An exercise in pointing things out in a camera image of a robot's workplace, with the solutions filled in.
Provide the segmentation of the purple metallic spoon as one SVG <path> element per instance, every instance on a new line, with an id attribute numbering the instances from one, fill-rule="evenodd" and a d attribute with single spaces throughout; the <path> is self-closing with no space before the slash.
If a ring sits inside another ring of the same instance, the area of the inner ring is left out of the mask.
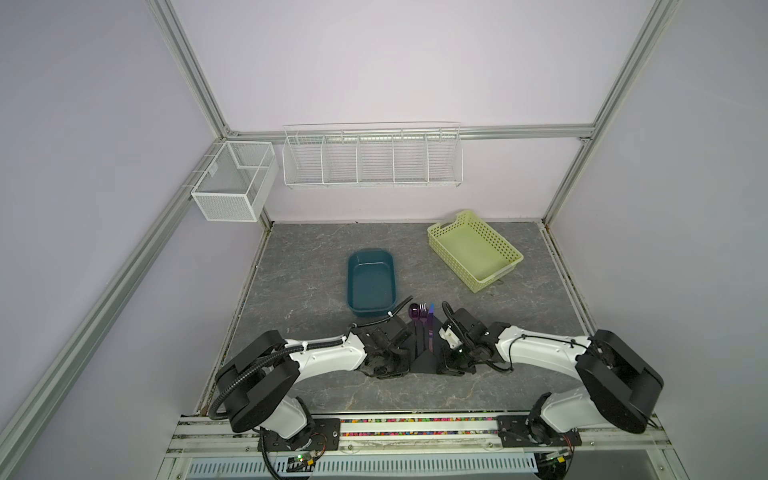
<path id="1" fill-rule="evenodd" d="M 408 307 L 408 315 L 414 330 L 414 336 L 417 342 L 421 339 L 421 306 L 418 303 L 411 303 Z"/>

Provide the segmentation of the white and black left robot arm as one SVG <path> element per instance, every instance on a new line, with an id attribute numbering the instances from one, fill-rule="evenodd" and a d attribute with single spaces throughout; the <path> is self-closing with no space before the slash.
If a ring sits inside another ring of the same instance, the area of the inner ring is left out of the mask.
<path id="1" fill-rule="evenodd" d="M 227 420 L 235 433 L 273 433 L 290 450 L 311 444 L 316 423 L 306 404 L 290 390 L 320 375 L 359 371 L 377 379 L 397 378 L 410 371 L 410 352 L 401 343 L 408 325 L 398 317 L 407 297 L 381 319 L 351 324 L 340 336 L 288 340 L 270 330 L 215 375 L 217 395 L 208 406 L 212 420 Z"/>

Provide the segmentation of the iridescent purple table knife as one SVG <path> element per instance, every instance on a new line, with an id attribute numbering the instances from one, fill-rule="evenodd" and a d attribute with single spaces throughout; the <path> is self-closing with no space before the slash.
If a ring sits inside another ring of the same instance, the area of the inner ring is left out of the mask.
<path id="1" fill-rule="evenodd" d="M 435 305 L 430 304 L 427 308 L 426 314 L 428 349 L 430 352 L 434 352 L 434 313 Z"/>

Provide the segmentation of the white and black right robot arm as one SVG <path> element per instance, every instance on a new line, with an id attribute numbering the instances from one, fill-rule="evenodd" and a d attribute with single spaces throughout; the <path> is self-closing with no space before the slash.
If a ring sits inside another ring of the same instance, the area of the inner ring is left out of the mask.
<path id="1" fill-rule="evenodd" d="M 489 326 L 466 309 L 442 303 L 445 322 L 439 329 L 447 347 L 443 370 L 474 373 L 486 365 L 499 373 L 519 364 L 566 375 L 580 382 L 572 390 L 545 392 L 530 408 L 526 434 L 537 445 L 583 427 L 610 424 L 641 434 L 652 415 L 664 380 L 617 334 L 597 330 L 591 336 L 562 336 L 495 322 Z"/>

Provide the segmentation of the purple metallic fork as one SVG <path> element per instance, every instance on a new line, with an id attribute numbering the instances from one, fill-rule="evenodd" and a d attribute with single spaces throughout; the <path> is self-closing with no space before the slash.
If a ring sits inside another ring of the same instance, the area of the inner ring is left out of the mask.
<path id="1" fill-rule="evenodd" d="M 427 350 L 428 349 L 428 328 L 427 328 L 427 320 L 428 320 L 428 306 L 425 303 L 421 303 L 419 305 L 419 320 L 421 322 L 421 331 L 422 331 L 422 349 Z"/>

